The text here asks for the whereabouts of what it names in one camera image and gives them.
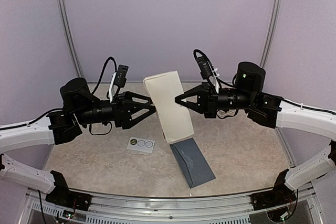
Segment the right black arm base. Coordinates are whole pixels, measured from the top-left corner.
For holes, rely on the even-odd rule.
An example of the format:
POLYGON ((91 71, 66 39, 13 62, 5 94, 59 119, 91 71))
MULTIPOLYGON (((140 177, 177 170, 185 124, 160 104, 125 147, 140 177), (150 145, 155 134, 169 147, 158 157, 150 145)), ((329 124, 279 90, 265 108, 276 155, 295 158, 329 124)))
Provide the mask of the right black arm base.
POLYGON ((251 202, 254 210, 280 206, 297 200, 295 191, 289 189, 285 185, 285 176, 288 171, 289 169, 285 169, 279 173, 271 190, 267 190, 262 193, 254 193, 251 195, 251 202))

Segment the dark blue envelope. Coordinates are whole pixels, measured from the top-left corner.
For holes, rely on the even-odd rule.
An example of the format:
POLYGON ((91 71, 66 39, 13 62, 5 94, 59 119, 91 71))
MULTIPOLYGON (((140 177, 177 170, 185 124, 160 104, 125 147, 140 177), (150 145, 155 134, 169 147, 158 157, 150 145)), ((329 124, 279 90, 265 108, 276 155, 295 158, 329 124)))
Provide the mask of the dark blue envelope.
POLYGON ((193 138, 170 144, 170 148, 190 189, 216 179, 193 138))

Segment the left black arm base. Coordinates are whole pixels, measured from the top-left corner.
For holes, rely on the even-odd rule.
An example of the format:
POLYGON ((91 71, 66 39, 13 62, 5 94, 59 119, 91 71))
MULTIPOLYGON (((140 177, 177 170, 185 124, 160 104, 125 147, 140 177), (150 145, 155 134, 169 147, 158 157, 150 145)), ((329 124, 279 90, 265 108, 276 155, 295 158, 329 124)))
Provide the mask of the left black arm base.
POLYGON ((88 211, 92 196, 70 190, 62 173, 52 170, 54 189, 46 194, 45 201, 73 210, 88 211))

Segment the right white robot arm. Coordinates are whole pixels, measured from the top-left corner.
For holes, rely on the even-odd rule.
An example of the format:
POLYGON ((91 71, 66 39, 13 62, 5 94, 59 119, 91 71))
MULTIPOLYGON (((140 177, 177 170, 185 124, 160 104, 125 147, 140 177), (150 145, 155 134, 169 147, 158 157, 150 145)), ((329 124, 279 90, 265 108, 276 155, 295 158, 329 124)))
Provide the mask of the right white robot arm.
POLYGON ((262 91, 266 72, 252 62, 238 64, 232 88, 216 90, 208 81, 209 66, 200 63, 205 82, 175 97, 175 102, 205 118, 215 118, 217 112, 244 110, 253 122, 269 127, 288 128, 330 139, 317 155, 278 175, 275 189, 269 192, 273 205, 281 204, 300 186, 335 170, 335 112, 294 103, 283 97, 262 91))

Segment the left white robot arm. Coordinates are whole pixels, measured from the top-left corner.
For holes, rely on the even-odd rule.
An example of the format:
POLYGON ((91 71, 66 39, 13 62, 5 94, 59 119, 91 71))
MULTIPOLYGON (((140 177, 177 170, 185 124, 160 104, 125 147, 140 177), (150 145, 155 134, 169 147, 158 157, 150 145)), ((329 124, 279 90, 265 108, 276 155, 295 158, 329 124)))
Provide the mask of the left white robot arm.
POLYGON ((73 193, 62 173, 47 172, 20 163, 7 152, 37 145, 60 145, 73 141, 90 124, 113 124, 130 129, 156 112, 149 97, 124 92, 112 100, 101 100, 89 89, 86 79, 75 78, 60 88, 61 109, 52 109, 22 124, 1 126, 1 179, 50 195, 66 206, 73 193))

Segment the cream letter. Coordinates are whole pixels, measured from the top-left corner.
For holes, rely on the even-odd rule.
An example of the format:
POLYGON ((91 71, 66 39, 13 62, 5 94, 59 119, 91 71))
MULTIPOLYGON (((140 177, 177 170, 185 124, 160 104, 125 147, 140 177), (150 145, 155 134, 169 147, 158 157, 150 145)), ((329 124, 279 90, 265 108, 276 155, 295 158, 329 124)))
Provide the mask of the cream letter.
POLYGON ((194 128, 190 112, 175 102, 175 98, 184 93, 178 72, 146 77, 143 84, 156 108, 167 143, 172 144, 192 136, 194 128))

